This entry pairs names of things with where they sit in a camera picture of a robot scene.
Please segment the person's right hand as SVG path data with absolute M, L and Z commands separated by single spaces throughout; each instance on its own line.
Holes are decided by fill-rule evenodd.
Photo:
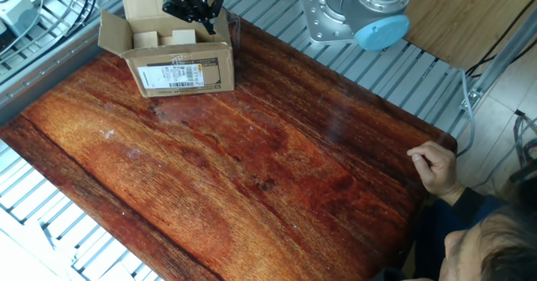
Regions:
M 456 155 L 428 141 L 407 151 L 425 189 L 453 206 L 460 199 L 465 187 L 456 176 Z

